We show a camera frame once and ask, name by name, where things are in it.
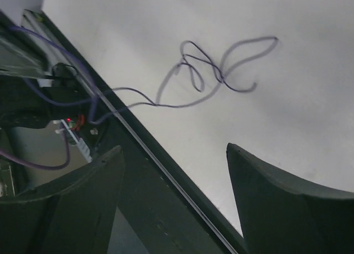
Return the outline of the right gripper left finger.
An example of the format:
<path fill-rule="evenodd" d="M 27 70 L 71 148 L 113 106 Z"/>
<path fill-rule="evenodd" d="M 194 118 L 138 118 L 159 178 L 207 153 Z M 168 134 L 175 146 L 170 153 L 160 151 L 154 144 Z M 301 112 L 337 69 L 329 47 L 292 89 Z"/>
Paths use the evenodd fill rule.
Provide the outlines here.
<path fill-rule="evenodd" d="M 1 253 L 106 253 L 123 175 L 116 146 L 22 195 L 1 198 Z"/>

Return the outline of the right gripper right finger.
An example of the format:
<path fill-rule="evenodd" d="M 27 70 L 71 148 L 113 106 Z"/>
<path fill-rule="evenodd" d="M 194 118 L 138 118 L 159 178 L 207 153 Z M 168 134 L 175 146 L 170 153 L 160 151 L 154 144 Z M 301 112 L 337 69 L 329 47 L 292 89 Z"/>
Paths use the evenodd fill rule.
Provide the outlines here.
<path fill-rule="evenodd" d="M 271 165 L 236 144 L 227 162 L 248 253 L 352 253 L 353 193 Z"/>

